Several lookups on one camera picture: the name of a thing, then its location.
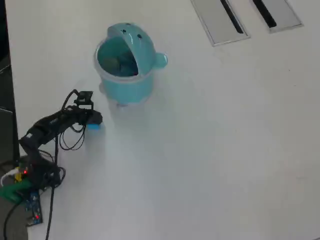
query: table surface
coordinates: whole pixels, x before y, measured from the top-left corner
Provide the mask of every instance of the table surface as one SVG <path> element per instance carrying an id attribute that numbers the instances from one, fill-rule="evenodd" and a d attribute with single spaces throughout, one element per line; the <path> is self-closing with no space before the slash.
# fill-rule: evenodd
<path id="1" fill-rule="evenodd" d="M 320 1 L 291 0 L 304 27 L 274 34 L 249 0 L 231 2 L 251 38 L 212 47 L 189 0 L 7 0 L 19 136 L 73 88 L 94 91 L 103 115 L 59 153 L 50 239 L 320 236 Z M 135 108 L 109 105 L 93 66 L 118 22 L 169 59 Z M 49 198 L 29 239 L 45 238 Z"/>

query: container handle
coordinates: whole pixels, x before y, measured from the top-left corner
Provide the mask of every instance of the container handle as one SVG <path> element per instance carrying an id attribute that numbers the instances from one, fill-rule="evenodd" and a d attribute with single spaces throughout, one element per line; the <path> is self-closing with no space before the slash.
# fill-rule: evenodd
<path id="1" fill-rule="evenodd" d="M 163 54 L 157 52 L 155 54 L 155 67 L 158 69 L 163 69 L 168 64 L 168 57 Z"/>

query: black slot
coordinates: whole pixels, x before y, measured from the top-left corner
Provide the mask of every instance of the black slot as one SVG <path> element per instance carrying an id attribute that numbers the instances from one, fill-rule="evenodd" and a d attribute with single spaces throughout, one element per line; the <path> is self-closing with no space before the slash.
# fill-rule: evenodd
<path id="1" fill-rule="evenodd" d="M 220 1 L 221 1 L 221 3 L 222 3 L 222 5 L 223 5 L 223 7 L 224 7 L 224 9 L 225 9 L 225 11 L 226 11 L 226 13 L 228 14 L 228 16 L 229 16 L 232 24 L 234 25 L 234 28 L 236 29 L 236 31 L 237 31 L 238 33 L 240 33 L 240 34 L 243 34 L 244 31 L 241 29 L 241 27 L 240 27 L 240 25 L 239 25 L 236 17 L 234 16 L 233 12 L 231 11 L 231 9 L 230 9 L 230 7 L 229 7 L 229 5 L 228 5 L 228 3 L 227 3 L 227 0 L 220 0 Z"/>
<path id="2" fill-rule="evenodd" d="M 265 20 L 266 24 L 268 25 L 269 28 L 274 28 L 277 26 L 276 21 L 274 18 L 271 16 L 270 12 L 266 8 L 265 4 L 262 2 L 262 0 L 252 0 L 253 3 L 255 4 L 256 8 L 260 12 L 261 16 Z"/>

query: container lid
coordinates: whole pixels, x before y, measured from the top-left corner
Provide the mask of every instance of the container lid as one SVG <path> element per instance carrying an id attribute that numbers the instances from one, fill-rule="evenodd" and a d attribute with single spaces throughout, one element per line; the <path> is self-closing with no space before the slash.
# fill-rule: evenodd
<path id="1" fill-rule="evenodd" d="M 156 65 L 157 54 L 151 38 L 133 23 L 118 23 L 107 30 L 108 39 L 121 37 L 130 48 L 138 74 L 144 76 Z"/>

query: white cable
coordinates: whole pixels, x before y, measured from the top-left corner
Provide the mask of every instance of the white cable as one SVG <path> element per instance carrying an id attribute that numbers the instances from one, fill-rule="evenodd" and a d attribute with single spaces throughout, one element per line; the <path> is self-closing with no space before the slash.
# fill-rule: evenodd
<path id="1" fill-rule="evenodd" d="M 15 168 L 15 169 L 12 169 L 10 171 L 8 171 L 5 175 L 3 175 L 0 179 L 0 184 L 1 184 L 1 187 L 4 186 L 4 179 L 8 176 L 12 176 L 12 175 L 15 175 L 15 174 L 18 174 L 19 173 L 19 168 Z"/>

